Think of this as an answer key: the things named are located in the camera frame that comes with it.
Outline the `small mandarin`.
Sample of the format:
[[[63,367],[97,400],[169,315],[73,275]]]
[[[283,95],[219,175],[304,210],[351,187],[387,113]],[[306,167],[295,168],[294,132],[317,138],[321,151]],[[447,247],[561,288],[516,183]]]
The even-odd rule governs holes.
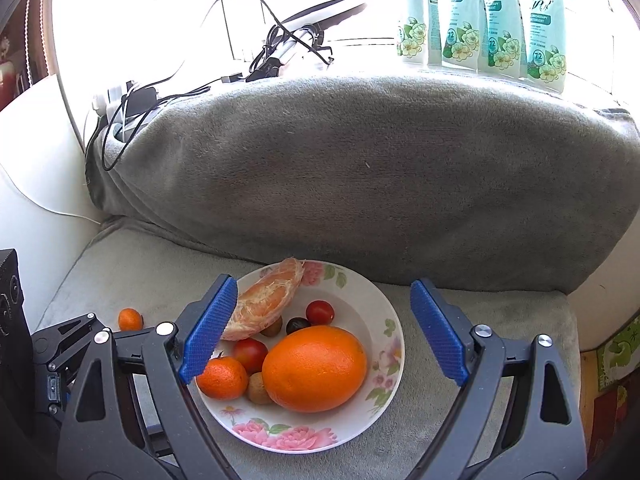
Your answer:
[[[248,386],[244,366],[232,356],[210,359],[205,370],[196,378],[201,392],[210,398],[229,401],[242,396]]]
[[[122,332],[136,332],[144,326],[143,316],[136,309],[125,308],[119,312],[117,324]]]

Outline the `brown longan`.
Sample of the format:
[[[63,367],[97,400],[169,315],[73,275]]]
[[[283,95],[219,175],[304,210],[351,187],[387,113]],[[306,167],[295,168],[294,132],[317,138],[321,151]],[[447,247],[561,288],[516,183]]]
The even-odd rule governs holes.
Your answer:
[[[270,395],[266,390],[261,372],[250,375],[246,390],[246,396],[247,399],[250,400],[250,402],[256,405],[273,404],[273,400],[270,398]]]
[[[272,324],[262,330],[260,333],[267,338],[277,337],[282,330],[283,320],[279,316]]]

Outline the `red cherry tomato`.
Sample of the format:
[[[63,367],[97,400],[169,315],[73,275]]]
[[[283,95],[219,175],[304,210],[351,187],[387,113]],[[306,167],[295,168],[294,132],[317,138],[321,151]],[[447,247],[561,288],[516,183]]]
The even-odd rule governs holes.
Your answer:
[[[259,373],[262,370],[262,363],[267,354],[266,345],[253,338],[237,341],[232,349],[232,356],[243,365],[249,375]]]
[[[311,325],[330,325],[335,318],[331,304],[324,300],[314,300],[306,307],[306,319]]]

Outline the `peeled pomelo segment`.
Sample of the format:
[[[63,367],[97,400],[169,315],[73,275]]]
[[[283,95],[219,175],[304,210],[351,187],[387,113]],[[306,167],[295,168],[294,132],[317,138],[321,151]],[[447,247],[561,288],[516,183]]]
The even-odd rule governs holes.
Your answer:
[[[246,339],[271,326],[291,303],[303,276],[304,264],[295,258],[273,266],[239,296],[221,339]]]

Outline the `grey sofa seat cover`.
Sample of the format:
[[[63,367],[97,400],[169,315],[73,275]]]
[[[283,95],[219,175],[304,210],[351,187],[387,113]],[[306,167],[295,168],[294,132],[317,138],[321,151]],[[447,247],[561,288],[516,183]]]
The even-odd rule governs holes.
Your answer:
[[[254,262],[221,258],[160,237],[155,228],[122,220],[95,237],[44,310],[40,327],[93,312],[111,327],[120,309],[141,311],[154,325],[174,320],[203,296],[219,274],[235,278],[256,270]],[[398,393],[360,437],[308,455],[262,451],[233,437],[201,410],[210,433],[244,479],[403,479],[420,460],[449,412],[457,387],[439,369],[410,311],[406,286],[380,289],[399,316],[408,353]],[[475,324],[500,336],[531,341],[548,334],[562,356],[573,389],[579,389],[579,344],[575,313],[560,292],[465,292],[442,296]]]

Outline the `dark grape on plate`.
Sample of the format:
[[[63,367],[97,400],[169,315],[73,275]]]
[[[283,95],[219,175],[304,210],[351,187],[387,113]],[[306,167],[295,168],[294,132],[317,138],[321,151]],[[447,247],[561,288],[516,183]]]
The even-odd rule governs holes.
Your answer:
[[[298,330],[303,330],[304,328],[310,327],[311,322],[309,322],[306,318],[290,318],[288,320],[288,324],[286,324],[285,330],[288,335],[297,332]]]

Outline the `large orange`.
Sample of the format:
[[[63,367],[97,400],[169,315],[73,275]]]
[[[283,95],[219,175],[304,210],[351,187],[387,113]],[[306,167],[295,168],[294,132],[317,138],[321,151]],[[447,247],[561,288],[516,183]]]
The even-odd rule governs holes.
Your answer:
[[[349,401],[368,374],[368,356],[352,333],[318,325],[284,337],[262,364],[262,381],[275,404],[320,413]]]

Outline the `floral white plate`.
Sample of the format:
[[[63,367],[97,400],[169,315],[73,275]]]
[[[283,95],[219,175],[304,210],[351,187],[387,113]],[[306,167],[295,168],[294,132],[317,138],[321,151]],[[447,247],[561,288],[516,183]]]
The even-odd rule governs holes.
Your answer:
[[[254,448],[298,455],[336,448],[371,427],[398,390],[404,370],[404,334],[382,290],[344,266],[308,260],[284,318],[302,318],[314,300],[327,302],[335,314],[332,324],[360,341],[367,355],[367,375],[349,400],[318,413],[294,412],[275,403],[259,405],[247,396],[217,400],[202,394],[216,422]]]

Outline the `grey sofa back cushion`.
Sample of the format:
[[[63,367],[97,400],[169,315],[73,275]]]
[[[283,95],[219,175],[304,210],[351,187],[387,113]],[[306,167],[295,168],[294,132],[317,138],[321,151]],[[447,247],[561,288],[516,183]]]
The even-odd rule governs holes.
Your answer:
[[[101,131],[86,177],[106,214],[221,256],[572,292],[637,214],[639,131],[503,80],[273,79]]]

